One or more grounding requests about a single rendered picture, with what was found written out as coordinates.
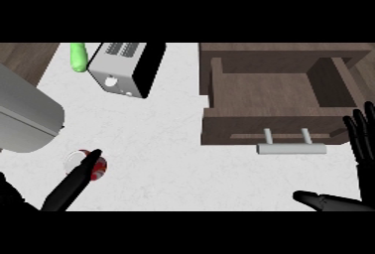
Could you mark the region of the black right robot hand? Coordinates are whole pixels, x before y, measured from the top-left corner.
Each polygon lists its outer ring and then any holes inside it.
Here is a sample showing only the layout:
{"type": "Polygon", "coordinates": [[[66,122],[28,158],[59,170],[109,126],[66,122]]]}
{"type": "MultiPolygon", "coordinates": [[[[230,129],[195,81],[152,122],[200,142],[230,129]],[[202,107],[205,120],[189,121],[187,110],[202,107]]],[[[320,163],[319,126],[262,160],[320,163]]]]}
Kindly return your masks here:
{"type": "Polygon", "coordinates": [[[363,109],[342,117],[357,163],[360,199],[296,190],[292,199],[316,211],[375,211],[375,104],[366,101],[363,109]]]}

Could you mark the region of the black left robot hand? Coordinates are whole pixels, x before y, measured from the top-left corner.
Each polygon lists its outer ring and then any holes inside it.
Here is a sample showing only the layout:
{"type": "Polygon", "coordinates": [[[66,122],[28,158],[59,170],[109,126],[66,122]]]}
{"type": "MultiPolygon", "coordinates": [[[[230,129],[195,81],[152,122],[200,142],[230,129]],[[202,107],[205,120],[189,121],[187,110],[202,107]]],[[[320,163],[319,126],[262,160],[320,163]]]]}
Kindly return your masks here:
{"type": "Polygon", "coordinates": [[[37,209],[25,201],[17,190],[6,181],[4,174],[0,172],[0,212],[22,212],[37,210],[65,211],[91,181],[94,163],[100,157],[100,153],[100,149],[93,150],[88,153],[47,195],[40,209],[37,209]]]}

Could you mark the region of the red can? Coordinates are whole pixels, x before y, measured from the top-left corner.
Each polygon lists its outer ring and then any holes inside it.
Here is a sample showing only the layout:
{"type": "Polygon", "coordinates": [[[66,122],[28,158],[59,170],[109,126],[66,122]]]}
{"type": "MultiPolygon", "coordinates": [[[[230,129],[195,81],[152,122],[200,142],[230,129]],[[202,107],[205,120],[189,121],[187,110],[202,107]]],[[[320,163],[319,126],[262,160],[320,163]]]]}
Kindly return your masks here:
{"type": "MultiPolygon", "coordinates": [[[[63,169],[66,174],[71,173],[73,168],[79,165],[81,160],[85,158],[85,156],[90,154],[88,150],[76,150],[69,153],[65,163],[63,163],[63,169]]],[[[96,181],[105,174],[106,171],[106,160],[103,157],[99,157],[96,160],[96,163],[93,165],[93,171],[91,171],[91,180],[96,181]]]]}

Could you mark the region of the brown wooden drawer front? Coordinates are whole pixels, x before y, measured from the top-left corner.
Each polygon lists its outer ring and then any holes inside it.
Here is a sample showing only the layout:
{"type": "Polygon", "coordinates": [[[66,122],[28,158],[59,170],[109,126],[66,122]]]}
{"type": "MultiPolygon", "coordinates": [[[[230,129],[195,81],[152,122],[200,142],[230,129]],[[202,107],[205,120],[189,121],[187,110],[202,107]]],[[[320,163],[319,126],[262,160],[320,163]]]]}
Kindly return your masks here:
{"type": "Polygon", "coordinates": [[[271,130],[273,142],[301,143],[305,128],[313,143],[341,145],[348,142],[342,117],[353,107],[307,108],[205,108],[202,145],[257,145],[271,130]]]}

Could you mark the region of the brown wooden drawer box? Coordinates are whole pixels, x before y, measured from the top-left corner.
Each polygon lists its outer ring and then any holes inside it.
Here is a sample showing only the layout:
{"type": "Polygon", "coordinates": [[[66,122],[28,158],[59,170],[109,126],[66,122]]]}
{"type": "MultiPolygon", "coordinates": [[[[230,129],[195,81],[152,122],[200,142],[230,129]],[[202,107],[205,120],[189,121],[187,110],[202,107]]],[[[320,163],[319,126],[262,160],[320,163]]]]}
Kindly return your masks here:
{"type": "Polygon", "coordinates": [[[218,108],[355,107],[350,85],[355,84],[342,60],[319,58],[299,70],[276,69],[229,59],[211,60],[211,96],[218,108]]]}

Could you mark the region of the silver and black toaster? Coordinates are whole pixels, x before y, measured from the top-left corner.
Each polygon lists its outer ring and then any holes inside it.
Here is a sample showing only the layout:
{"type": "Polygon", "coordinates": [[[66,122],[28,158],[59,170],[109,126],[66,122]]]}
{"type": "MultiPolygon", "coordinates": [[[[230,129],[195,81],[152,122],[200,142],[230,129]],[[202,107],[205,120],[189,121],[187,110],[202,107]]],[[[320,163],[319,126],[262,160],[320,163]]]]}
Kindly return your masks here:
{"type": "Polygon", "coordinates": [[[88,62],[88,73],[106,92],[146,98],[167,45],[102,43],[88,62]]]}

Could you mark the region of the green cucumber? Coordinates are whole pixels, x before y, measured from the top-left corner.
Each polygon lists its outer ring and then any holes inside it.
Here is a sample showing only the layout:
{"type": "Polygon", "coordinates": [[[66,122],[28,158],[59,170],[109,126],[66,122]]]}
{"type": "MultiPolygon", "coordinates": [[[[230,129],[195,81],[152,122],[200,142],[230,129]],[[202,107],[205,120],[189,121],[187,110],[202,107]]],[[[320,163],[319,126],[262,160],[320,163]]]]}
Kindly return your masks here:
{"type": "Polygon", "coordinates": [[[71,43],[71,67],[75,72],[87,70],[88,54],[84,43],[71,43]]]}

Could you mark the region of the brown wooden cabinet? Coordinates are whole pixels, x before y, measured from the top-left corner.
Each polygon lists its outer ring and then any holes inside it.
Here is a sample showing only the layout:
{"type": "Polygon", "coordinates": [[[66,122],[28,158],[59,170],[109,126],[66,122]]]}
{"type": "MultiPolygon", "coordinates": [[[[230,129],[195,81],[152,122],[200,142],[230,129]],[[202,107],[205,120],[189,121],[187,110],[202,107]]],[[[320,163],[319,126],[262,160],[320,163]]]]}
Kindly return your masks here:
{"type": "Polygon", "coordinates": [[[319,58],[339,58],[348,68],[370,53],[367,43],[199,43],[199,94],[208,94],[211,59],[224,73],[307,72],[319,58]]]}

